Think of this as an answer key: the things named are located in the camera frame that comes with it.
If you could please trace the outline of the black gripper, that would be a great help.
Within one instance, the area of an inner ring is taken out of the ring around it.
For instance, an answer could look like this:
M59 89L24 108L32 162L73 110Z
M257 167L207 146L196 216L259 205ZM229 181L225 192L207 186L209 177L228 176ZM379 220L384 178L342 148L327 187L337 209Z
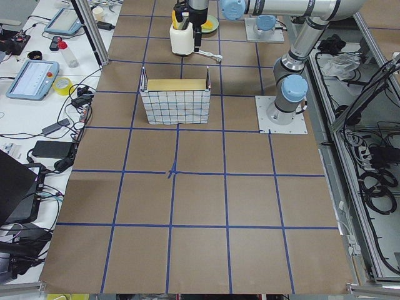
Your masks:
M201 47L202 41L202 32L201 26L207 21L208 17L208 8L206 9L194 9L189 7L189 21L194 25L193 33L194 33L194 52L198 53Z

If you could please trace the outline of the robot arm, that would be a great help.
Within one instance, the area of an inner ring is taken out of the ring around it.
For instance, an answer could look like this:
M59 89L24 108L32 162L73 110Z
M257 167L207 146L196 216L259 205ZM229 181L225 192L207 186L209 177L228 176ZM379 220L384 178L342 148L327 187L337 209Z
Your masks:
M277 16L259 15L255 18L254 32L258 36L272 34L275 31Z
M331 21L338 21L351 17L357 13L366 1L220 1L220 8L225 19L238 20L243 15L252 16L279 15L305 17L306 20L291 44L290 50L283 54L274 65L274 77L278 91L283 76L300 75L308 60L311 50L316 45L322 33ZM199 52L201 47L202 29L208 18L209 1L176 1L175 15L181 21L182 13L187 12L189 22L193 28L194 52ZM253 87L245 87L247 79L228 83L221 79L221 94L247 95Z

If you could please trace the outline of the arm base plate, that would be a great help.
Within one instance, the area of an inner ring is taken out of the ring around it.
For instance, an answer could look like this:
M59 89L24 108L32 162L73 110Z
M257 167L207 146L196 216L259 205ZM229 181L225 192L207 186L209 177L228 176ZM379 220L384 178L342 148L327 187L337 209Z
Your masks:
M253 43L283 43L282 27L274 15L260 15L244 19L247 41Z
M281 112L275 106L275 96L256 96L259 132L263 134L307 134L300 104L294 112Z

